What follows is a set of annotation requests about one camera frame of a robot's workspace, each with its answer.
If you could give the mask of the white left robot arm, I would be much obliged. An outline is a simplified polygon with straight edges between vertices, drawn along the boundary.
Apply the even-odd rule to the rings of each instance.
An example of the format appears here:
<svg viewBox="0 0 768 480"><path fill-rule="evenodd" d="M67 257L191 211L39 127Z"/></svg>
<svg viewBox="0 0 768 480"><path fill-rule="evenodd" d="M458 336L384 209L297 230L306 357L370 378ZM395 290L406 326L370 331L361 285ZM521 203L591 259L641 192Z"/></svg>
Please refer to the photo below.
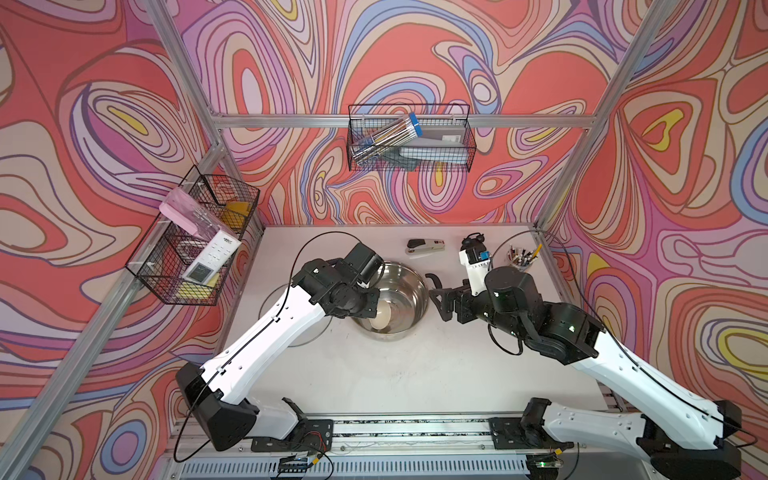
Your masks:
<svg viewBox="0 0 768 480"><path fill-rule="evenodd" d="M343 258L314 259L292 276L280 299L246 333L203 365L176 374L182 396L210 445L225 451L251 437L289 438L304 420L290 399L254 395L267 367L326 317L373 318L380 292L371 280L382 258L357 243Z"/></svg>

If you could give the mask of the glass pot lid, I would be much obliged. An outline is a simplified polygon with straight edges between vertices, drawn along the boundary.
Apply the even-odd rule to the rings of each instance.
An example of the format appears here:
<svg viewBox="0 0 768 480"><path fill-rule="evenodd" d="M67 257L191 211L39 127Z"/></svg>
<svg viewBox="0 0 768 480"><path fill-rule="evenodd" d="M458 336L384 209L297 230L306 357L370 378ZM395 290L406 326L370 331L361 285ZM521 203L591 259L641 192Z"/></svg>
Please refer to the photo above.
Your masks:
<svg viewBox="0 0 768 480"><path fill-rule="evenodd" d="M261 318L265 314L275 313L282 308L280 313L280 319L289 320L292 317L292 297L288 299L286 305L285 302L286 291L289 289L286 283L278 285L263 299L261 306L259 307L258 317ZM324 316L321 319L315 321L308 327L304 328L290 343L288 348L300 348L307 346L322 335L329 329L332 321L331 316Z"/></svg>

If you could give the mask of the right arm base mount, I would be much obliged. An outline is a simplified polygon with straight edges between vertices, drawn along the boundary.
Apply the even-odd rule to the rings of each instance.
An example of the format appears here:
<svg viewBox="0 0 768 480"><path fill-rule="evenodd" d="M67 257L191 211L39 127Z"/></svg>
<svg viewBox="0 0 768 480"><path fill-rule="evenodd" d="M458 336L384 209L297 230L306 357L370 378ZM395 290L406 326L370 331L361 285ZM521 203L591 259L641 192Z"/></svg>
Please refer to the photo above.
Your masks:
<svg viewBox="0 0 768 480"><path fill-rule="evenodd" d="M569 450L573 442L561 442L549 435L544 425L544 414L552 402L534 397L521 416L491 417L488 419L491 438L496 450L549 449Z"/></svg>

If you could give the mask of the beige plastic ladle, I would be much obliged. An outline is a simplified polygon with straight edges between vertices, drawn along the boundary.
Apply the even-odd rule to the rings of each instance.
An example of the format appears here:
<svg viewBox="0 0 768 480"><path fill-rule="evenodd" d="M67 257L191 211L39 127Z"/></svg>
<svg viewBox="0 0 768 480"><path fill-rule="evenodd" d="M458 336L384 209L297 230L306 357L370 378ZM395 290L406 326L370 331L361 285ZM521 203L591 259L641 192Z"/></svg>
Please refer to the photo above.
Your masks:
<svg viewBox="0 0 768 480"><path fill-rule="evenodd" d="M370 325L373 330L383 330L391 322L392 310L390 303L380 300L377 303L376 315L370 319Z"/></svg>

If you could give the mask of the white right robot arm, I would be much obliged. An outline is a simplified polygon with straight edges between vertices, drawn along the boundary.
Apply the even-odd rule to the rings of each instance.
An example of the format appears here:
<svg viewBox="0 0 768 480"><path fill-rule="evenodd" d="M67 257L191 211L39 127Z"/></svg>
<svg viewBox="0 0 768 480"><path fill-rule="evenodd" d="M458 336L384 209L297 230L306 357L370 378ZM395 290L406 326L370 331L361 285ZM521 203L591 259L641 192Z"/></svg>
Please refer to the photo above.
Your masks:
<svg viewBox="0 0 768 480"><path fill-rule="evenodd" d="M741 452L728 441L741 426L735 403L711 401L677 384L586 311L544 300L533 277L514 267L482 272L457 288L430 278L429 295L443 320L481 320L524 348L594 378L636 409L609 414L533 398L517 420L516 434L526 445L586 443L630 455L667 479L740 477Z"/></svg>

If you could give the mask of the stainless steel pot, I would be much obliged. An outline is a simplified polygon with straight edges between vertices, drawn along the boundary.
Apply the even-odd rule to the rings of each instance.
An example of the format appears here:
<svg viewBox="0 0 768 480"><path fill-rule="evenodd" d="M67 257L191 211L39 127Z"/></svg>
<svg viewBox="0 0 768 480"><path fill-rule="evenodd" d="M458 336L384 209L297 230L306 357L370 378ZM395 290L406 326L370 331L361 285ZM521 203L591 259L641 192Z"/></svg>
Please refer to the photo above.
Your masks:
<svg viewBox="0 0 768 480"><path fill-rule="evenodd" d="M390 303L392 318L383 330L373 330L371 318L352 318L365 335L379 341L396 341L414 333L435 306L425 277L400 262L385 262L374 279L380 300Z"/></svg>

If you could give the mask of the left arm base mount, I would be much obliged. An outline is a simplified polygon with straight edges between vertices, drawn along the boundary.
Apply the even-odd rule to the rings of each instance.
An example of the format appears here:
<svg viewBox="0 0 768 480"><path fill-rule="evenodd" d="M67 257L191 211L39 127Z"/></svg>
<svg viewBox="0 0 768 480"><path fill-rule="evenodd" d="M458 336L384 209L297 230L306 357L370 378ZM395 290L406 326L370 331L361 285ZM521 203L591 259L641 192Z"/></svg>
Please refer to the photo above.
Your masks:
<svg viewBox="0 0 768 480"><path fill-rule="evenodd" d="M258 403L259 415L250 432L251 451L329 452L333 445L334 421L308 417L288 397Z"/></svg>

